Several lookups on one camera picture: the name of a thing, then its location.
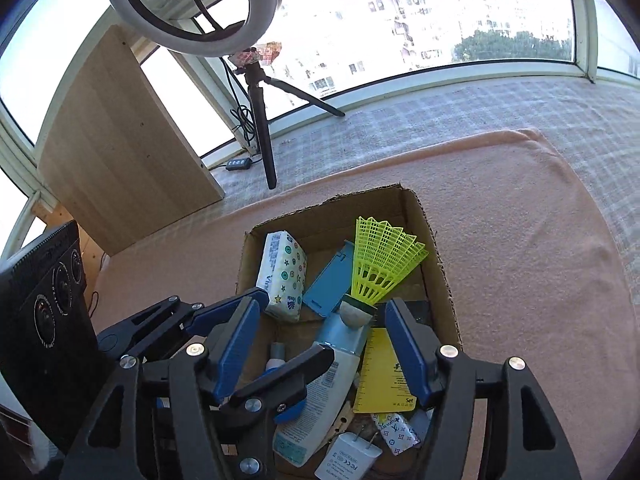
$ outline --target white ring light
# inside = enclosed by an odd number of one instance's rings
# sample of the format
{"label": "white ring light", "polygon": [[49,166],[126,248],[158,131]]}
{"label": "white ring light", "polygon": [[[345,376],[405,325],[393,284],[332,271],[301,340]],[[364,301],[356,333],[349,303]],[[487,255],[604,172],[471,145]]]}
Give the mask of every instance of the white ring light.
{"label": "white ring light", "polygon": [[[220,57],[240,52],[253,46],[267,31],[281,0],[249,0],[249,16],[239,30],[227,38],[203,41],[181,38],[161,30],[143,17],[130,0],[110,0],[111,5],[124,22],[135,28],[151,41],[170,50],[194,56]],[[184,36],[195,37],[193,33]]]}

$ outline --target badminton shuttlecock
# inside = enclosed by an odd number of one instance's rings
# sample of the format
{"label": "badminton shuttlecock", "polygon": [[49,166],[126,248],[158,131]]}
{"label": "badminton shuttlecock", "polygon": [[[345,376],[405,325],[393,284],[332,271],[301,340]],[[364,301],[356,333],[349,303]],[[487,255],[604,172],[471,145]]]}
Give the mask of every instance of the badminton shuttlecock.
{"label": "badminton shuttlecock", "polygon": [[365,312],[356,312],[362,311],[358,304],[375,305],[427,257],[424,244],[415,239],[387,221],[358,218],[350,293],[357,301],[350,303],[346,298],[340,304],[346,325],[357,328],[368,322]]}

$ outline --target black tripod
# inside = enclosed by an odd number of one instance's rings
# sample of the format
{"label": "black tripod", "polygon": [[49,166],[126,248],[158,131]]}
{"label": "black tripod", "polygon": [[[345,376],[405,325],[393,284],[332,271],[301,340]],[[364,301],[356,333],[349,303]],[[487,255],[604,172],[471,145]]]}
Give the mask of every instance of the black tripod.
{"label": "black tripod", "polygon": [[280,81],[274,77],[269,77],[264,73],[264,70],[260,66],[260,62],[255,61],[249,63],[238,70],[237,74],[244,74],[244,80],[248,86],[249,101],[251,103],[251,110],[254,114],[255,121],[255,138],[258,143],[258,152],[262,153],[262,161],[264,163],[264,173],[267,176],[267,186],[269,189],[275,189],[276,187],[276,168],[273,163],[273,153],[271,152],[271,137],[269,135],[269,121],[267,120],[267,112],[264,107],[264,93],[261,86],[258,84],[260,81],[267,83],[267,85],[275,86],[280,90],[283,90],[289,94],[295,95],[300,99],[308,101],[310,104],[322,108],[322,110],[335,115],[336,117],[344,117],[344,112],[338,110],[324,101],[314,97],[311,94],[303,92],[299,88]]}

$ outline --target pink blanket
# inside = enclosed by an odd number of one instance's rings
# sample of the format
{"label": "pink blanket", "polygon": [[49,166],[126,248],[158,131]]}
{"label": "pink blanket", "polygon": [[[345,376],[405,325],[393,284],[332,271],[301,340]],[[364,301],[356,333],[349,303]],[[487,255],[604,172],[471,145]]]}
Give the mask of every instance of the pink blanket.
{"label": "pink blanket", "polygon": [[[199,211],[111,259],[98,278],[94,327],[172,294],[204,303],[230,296],[253,226],[398,182],[417,193],[436,231],[465,352],[494,362],[521,356],[556,410],[584,480],[606,478],[639,425],[638,325],[604,219],[533,130],[393,156],[220,219]],[[466,478],[477,475],[478,433]]]}

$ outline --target green tree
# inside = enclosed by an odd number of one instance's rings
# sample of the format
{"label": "green tree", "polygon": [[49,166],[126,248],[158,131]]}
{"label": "green tree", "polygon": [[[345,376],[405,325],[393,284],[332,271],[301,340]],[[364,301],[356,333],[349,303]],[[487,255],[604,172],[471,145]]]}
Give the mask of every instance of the green tree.
{"label": "green tree", "polygon": [[559,59],[571,61],[571,42],[536,38],[530,32],[510,37],[503,32],[476,30],[454,49],[456,61],[485,59]]}

